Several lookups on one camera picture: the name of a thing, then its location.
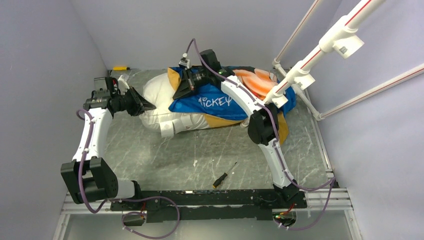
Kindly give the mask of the white pillow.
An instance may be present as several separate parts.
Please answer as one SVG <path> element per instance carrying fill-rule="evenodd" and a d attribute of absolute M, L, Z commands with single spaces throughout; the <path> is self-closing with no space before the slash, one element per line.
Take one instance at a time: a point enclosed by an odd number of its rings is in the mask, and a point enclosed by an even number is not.
<path fill-rule="evenodd" d="M 150 79 L 143 87 L 142 96 L 156 106 L 147 110 L 139 118 L 149 130 L 159 132 L 163 138 L 172 137 L 177 133 L 209 128 L 227 127 L 242 124 L 247 126 L 247 117 L 241 120 L 228 120 L 202 113 L 171 112 L 172 96 L 175 90 L 167 73 L 162 73 Z"/>

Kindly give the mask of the yellow blue pillowcase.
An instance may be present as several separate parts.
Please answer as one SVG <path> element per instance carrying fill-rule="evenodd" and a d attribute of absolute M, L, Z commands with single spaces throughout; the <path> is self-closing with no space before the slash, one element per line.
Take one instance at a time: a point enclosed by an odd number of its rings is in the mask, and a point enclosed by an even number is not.
<path fill-rule="evenodd" d="M 251 66 L 230 66 L 257 98 L 263 100 L 265 95 L 280 82 L 280 78 L 269 71 Z M 282 144 L 289 135 L 289 127 L 285 116 L 296 106 L 296 95 L 292 87 L 285 90 L 288 102 L 278 111 L 278 134 Z M 230 96 L 217 87 L 206 84 L 201 86 L 197 94 L 173 100 L 168 107 L 173 113 L 201 114 L 210 128 L 226 127 L 238 124 L 248 118 L 247 114 Z"/>

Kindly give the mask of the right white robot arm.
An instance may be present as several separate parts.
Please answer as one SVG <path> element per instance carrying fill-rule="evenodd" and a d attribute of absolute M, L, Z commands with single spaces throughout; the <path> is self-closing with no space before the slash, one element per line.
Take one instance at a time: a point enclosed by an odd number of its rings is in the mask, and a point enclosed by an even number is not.
<path fill-rule="evenodd" d="M 206 84 L 217 87 L 231 97 L 249 118 L 247 133 L 262 150 L 271 170 L 276 203 L 289 207 L 300 189 L 287 168 L 278 135 L 278 108 L 256 97 L 229 67 L 221 66 L 212 49 L 200 52 L 202 65 L 192 71 L 188 54 L 183 53 L 178 65 L 182 68 L 182 80 L 174 94 L 175 99 L 193 95 Z"/>

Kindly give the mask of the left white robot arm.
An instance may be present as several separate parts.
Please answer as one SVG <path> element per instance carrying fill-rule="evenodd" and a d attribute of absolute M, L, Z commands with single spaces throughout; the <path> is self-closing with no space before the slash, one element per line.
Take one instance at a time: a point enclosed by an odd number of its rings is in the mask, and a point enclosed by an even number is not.
<path fill-rule="evenodd" d="M 76 204 L 124 199 L 131 210 L 139 209 L 144 196 L 136 181 L 119 180 L 104 159 L 107 134 L 114 115 L 125 112 L 137 117 L 156 106 L 128 84 L 128 75 L 94 79 L 95 89 L 77 111 L 84 128 L 77 151 L 71 162 L 61 166 L 60 174 Z"/>

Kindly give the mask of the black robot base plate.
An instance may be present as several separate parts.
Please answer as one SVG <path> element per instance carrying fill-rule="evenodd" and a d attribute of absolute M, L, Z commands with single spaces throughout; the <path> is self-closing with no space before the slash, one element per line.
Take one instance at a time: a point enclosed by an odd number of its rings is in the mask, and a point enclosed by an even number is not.
<path fill-rule="evenodd" d="M 144 211 L 147 223 L 188 220 L 256 219 L 268 221 L 278 210 L 305 209 L 303 191 L 269 189 L 141 190 L 128 201 L 115 200 L 113 212 Z"/>

